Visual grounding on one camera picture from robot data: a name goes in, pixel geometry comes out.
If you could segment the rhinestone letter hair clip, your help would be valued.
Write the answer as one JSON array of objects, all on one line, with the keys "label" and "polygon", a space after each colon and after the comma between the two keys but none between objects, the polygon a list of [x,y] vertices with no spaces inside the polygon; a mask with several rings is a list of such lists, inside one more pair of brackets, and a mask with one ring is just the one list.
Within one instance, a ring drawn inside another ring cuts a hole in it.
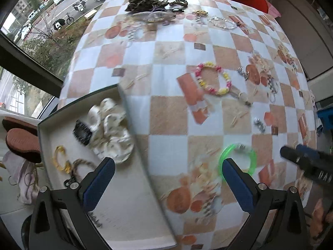
[{"label": "rhinestone letter hair clip", "polygon": [[103,227],[102,223],[100,223],[99,219],[97,218],[97,216],[92,211],[88,212],[87,215],[89,216],[89,218],[92,220],[93,224],[97,228],[102,228]]}]

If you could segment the black flower hair clip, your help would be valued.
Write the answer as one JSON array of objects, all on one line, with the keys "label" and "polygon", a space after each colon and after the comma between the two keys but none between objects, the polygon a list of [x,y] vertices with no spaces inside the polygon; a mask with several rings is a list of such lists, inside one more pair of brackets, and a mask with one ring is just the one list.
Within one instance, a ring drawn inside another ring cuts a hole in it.
[{"label": "black flower hair clip", "polygon": [[82,121],[77,120],[73,130],[74,137],[84,146],[90,143],[92,132]]}]

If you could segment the small black bow clip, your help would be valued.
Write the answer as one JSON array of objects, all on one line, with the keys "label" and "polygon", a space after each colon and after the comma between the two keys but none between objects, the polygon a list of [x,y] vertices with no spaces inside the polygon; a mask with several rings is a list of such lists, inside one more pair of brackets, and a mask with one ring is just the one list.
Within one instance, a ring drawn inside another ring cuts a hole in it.
[{"label": "small black bow clip", "polygon": [[66,188],[68,188],[68,187],[70,187],[70,185],[73,184],[73,183],[77,183],[77,180],[76,180],[76,178],[75,178],[74,176],[71,176],[70,179],[66,179],[66,180],[64,181],[64,186],[65,186]]}]

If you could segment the pink white cloth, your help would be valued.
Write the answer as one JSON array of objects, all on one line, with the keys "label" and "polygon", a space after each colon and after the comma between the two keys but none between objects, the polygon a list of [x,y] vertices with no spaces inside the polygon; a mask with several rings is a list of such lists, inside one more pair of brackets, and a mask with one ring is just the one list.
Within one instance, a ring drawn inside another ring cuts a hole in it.
[{"label": "pink white cloth", "polygon": [[35,165],[11,151],[3,156],[2,162],[20,189],[18,201],[26,205],[35,204],[40,190],[34,174]]}]

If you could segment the grey shallow tray box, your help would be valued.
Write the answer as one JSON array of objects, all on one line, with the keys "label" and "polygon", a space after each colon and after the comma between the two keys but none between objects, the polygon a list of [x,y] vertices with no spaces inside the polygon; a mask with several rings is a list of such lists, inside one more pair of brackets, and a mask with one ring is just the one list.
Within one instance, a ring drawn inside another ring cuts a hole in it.
[{"label": "grey shallow tray box", "polygon": [[112,85],[38,124],[50,186],[38,194],[30,249],[170,249],[123,91]]}]

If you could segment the green plastic bangle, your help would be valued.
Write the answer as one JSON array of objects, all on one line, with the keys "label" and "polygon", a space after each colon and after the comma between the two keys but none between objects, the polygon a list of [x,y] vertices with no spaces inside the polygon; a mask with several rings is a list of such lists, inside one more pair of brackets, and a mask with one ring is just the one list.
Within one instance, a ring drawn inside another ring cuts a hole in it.
[{"label": "green plastic bangle", "polygon": [[224,162],[224,160],[226,160],[227,158],[229,158],[229,155],[232,152],[240,152],[241,154],[245,154],[248,156],[249,160],[250,160],[250,165],[249,168],[247,169],[247,173],[249,175],[254,174],[254,171],[257,167],[257,154],[254,151],[254,149],[248,145],[244,145],[241,143],[234,143],[231,144],[229,146],[227,146],[221,153],[220,158],[219,158],[219,175],[221,176],[222,179],[224,179],[224,175],[222,173],[222,163]]}]

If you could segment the white polka dot scrunchie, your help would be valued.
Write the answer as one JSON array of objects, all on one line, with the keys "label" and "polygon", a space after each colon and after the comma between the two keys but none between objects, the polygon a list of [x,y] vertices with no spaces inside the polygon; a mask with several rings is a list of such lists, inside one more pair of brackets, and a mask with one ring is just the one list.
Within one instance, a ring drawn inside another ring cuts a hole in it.
[{"label": "white polka dot scrunchie", "polygon": [[88,147],[103,160],[112,158],[116,164],[126,161],[134,148],[134,140],[127,128],[121,125],[126,119],[124,108],[111,98],[92,106],[87,114],[91,131]]}]

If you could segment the pink sole slipper rear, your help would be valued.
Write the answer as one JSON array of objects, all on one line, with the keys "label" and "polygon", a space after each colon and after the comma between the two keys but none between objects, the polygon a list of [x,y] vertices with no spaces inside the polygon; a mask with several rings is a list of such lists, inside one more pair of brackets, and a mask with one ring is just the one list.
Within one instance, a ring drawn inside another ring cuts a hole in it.
[{"label": "pink sole slipper rear", "polygon": [[25,121],[21,121],[12,117],[5,117],[2,120],[2,125],[6,131],[10,131],[11,129],[23,129],[28,131],[29,133],[37,136],[37,127]]}]

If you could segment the beige rabbit hair clip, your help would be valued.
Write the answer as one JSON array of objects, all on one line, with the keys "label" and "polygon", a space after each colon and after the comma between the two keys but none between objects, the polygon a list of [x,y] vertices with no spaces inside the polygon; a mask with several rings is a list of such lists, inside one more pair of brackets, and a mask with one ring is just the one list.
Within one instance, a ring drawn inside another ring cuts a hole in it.
[{"label": "beige rabbit hair clip", "polygon": [[241,92],[237,87],[234,85],[231,86],[229,94],[234,98],[237,98],[240,102],[245,104],[246,106],[251,107],[252,101],[248,98],[248,95],[245,92]]}]

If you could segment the checkered tablecloth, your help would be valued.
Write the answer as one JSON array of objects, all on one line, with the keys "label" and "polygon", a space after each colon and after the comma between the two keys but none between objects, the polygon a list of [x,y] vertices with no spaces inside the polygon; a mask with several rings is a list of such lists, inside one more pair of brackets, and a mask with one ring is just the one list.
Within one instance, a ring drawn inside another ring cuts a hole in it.
[{"label": "checkered tablecloth", "polygon": [[[273,17],[229,0],[186,1],[173,23],[148,28],[125,11],[128,0],[106,0],[76,47],[59,104],[120,83],[177,248],[216,249],[247,218],[219,176],[222,151],[252,147],[254,180],[295,186],[307,203],[312,183],[280,149],[316,146],[314,113],[300,62]],[[251,107],[229,94],[232,85]]]}]

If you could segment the gold bow hair clip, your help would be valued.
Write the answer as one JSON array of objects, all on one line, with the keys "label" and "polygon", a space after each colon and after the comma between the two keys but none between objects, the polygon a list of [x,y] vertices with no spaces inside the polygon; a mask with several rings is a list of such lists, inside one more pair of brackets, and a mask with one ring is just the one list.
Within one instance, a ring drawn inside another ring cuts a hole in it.
[{"label": "gold bow hair clip", "polygon": [[194,14],[195,16],[198,16],[198,17],[208,15],[207,11],[204,11],[204,10],[193,11],[192,14]]}]

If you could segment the clear large hair claw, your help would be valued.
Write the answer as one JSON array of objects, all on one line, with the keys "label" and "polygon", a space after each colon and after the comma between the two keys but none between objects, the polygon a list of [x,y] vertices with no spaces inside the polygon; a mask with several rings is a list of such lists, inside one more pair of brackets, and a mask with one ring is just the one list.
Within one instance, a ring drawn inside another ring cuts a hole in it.
[{"label": "clear large hair claw", "polygon": [[154,11],[154,12],[138,12],[130,15],[130,17],[136,21],[143,24],[162,24],[168,25],[175,18],[175,13],[171,11]]}]

